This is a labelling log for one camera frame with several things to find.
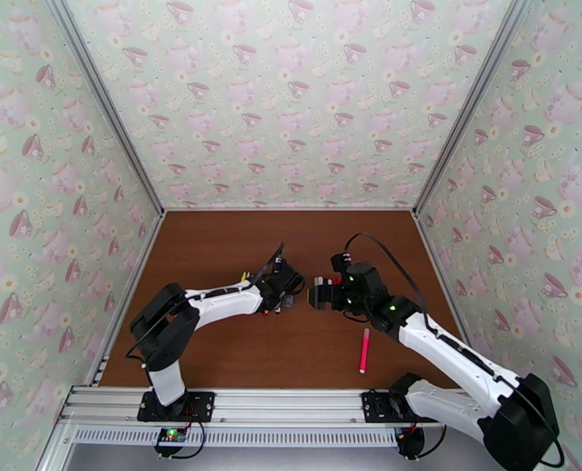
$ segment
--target bracket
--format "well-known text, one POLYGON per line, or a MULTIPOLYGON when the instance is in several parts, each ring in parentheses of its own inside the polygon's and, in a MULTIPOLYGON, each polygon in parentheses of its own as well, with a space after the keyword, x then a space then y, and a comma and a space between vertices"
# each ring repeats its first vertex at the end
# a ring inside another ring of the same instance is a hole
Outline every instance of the bracket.
POLYGON ((436 423, 430 418, 421 416, 400 416, 391 405, 389 392, 361 393, 361 402, 365 423, 436 423))
POLYGON ((164 407, 155 392, 142 396, 137 420, 139 422, 190 422, 209 423, 214 410, 213 392, 187 392, 178 402, 164 407))

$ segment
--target brown wooden surface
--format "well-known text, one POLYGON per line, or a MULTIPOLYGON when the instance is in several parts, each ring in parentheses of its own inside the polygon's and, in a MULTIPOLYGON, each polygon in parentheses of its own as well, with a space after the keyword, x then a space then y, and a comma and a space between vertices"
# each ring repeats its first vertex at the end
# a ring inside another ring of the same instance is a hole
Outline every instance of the brown wooden surface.
MULTIPOLYGON (((307 283, 333 277, 330 256, 355 232, 381 239, 422 288, 432 317, 453 334, 456 326, 408 212, 237 211, 169 213, 131 302, 101 385, 145 386, 138 362, 123 354, 134 343, 129 324, 164 285, 221 287, 257 272, 284 241, 284 256, 307 283)), ((404 278, 366 239, 350 247, 352 259, 370 261, 391 294, 414 299, 404 278)), ((441 386, 452 383, 424 358, 372 330, 367 373, 358 372, 363 329, 340 312, 314 310, 306 294, 292 309, 269 316, 236 316, 193 335, 181 358, 191 387, 388 388, 412 371, 441 386)))

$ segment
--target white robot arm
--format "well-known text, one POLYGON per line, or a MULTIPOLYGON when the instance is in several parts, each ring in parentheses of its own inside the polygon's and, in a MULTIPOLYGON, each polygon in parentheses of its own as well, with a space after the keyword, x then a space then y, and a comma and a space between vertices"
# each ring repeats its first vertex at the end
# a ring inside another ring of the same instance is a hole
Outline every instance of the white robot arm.
POLYGON ((162 407, 169 407, 186 393, 179 357, 192 334, 217 320, 279 309, 285 298, 296 294, 304 279, 281 256, 284 245, 262 270, 227 287, 183 290, 165 286, 130 325, 135 349, 141 350, 153 390, 162 407), (271 266, 272 273, 265 274, 271 266))
MULTIPOLYGON (((383 248, 419 293, 388 249, 369 238, 383 248)), ((424 306, 390 295, 373 265, 352 263, 347 252, 351 240, 345 252, 331 258, 341 279, 316 278, 309 289, 310 304, 315 309, 329 305, 365 316, 375 329, 424 356, 467 392, 441 389, 417 375, 406 374, 390 389, 395 415, 402 422, 431 418, 456 428, 483 443, 509 471, 531 471, 553 443, 560 457, 553 467, 563 466, 558 423, 546 384, 534 374, 520 378, 493 363, 437 325, 424 306)))

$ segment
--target wall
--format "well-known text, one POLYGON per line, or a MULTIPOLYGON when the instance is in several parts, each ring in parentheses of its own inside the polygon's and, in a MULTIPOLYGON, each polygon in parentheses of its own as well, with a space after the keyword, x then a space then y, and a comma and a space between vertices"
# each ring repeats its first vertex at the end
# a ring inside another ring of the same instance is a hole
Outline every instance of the wall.
POLYGON ((41 0, 0 0, 0 469, 37 462, 154 211, 41 0))
POLYGON ((536 0, 423 220, 475 347, 547 380, 582 469, 582 0, 536 0))
POLYGON ((410 207, 509 2, 68 0, 178 208, 410 207))

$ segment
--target teapot pattern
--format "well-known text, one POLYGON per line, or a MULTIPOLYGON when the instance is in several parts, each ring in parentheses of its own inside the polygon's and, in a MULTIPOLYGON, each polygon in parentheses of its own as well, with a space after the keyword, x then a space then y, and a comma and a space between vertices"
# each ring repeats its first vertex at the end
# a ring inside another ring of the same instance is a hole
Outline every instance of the teapot pattern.
POLYGON ((279 209, 410 207, 511 0, 157 1, 68 3, 163 204, 279 209))
MULTIPOLYGON (((125 35, 126 5, 97 0, 93 24, 125 35)), ((0 469, 37 465, 156 214, 58 32, 43 0, 0 0, 0 469)), ((163 85, 134 79, 129 102, 152 108, 163 85)), ((156 158, 178 153, 165 136, 156 158)))
POLYGON ((474 347, 547 382, 582 469, 582 0, 535 1, 434 187, 420 217, 474 347))

